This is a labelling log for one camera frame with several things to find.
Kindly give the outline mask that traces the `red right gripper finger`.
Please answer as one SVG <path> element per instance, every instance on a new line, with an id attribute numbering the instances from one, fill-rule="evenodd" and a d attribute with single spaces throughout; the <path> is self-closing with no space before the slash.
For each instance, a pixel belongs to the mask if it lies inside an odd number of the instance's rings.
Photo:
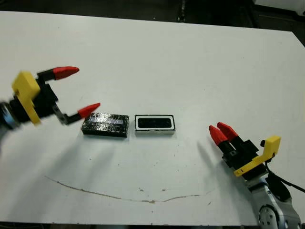
<path id="1" fill-rule="evenodd" d="M 243 140 L 240 138 L 240 136 L 232 129 L 231 126 L 218 122 L 217 123 L 218 129 L 227 137 L 229 143 L 235 148 L 240 149 L 241 144 L 243 143 Z"/>
<path id="2" fill-rule="evenodd" d="M 212 140 L 215 142 L 216 146 L 222 151 L 224 155 L 230 154 L 235 149 L 229 143 L 227 137 L 216 127 L 210 125 L 209 132 Z"/>

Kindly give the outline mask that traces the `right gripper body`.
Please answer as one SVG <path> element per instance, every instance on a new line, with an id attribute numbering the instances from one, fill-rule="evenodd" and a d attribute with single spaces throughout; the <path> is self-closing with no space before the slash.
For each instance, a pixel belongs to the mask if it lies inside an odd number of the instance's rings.
<path id="1" fill-rule="evenodd" d="M 271 160 L 278 152 L 281 137 L 272 136 L 265 140 L 264 151 L 258 155 L 258 148 L 250 141 L 243 141 L 241 138 L 222 142 L 222 159 L 234 169 L 236 177 L 243 177 L 245 180 L 252 180 L 267 172 L 264 162 Z"/>

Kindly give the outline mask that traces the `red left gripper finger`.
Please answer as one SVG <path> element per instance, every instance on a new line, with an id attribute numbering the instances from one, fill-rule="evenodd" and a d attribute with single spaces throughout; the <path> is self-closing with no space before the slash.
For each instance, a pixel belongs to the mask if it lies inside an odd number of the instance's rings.
<path id="1" fill-rule="evenodd" d="M 79 109 L 77 111 L 77 113 L 75 113 L 71 116 L 68 116 L 65 114 L 64 115 L 64 124 L 70 125 L 74 122 L 84 119 L 84 118 L 88 117 L 93 111 L 95 111 L 100 106 L 101 106 L 101 103 L 95 103 L 95 104 L 88 105 L 82 109 Z"/>
<path id="2" fill-rule="evenodd" d="M 77 73 L 80 69 L 78 67 L 73 66 L 64 66 L 64 67 L 56 67 L 49 70 L 45 70 L 43 72 L 37 73 L 38 81 L 46 82 L 50 80 L 61 80 L 63 78 L 67 78 L 75 73 Z"/>

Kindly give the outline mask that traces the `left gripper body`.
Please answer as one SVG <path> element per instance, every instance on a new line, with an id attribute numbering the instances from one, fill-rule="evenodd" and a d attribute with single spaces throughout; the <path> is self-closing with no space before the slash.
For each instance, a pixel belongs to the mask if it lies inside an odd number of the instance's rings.
<path id="1" fill-rule="evenodd" d="M 20 71 L 12 89 L 14 97 L 11 100 L 11 110 L 20 123 L 41 123 L 41 118 L 56 115 L 59 121 L 65 123 L 65 115 L 59 110 L 57 96 L 47 81 L 60 79 L 57 71 L 43 71 L 34 78 L 29 71 Z"/>

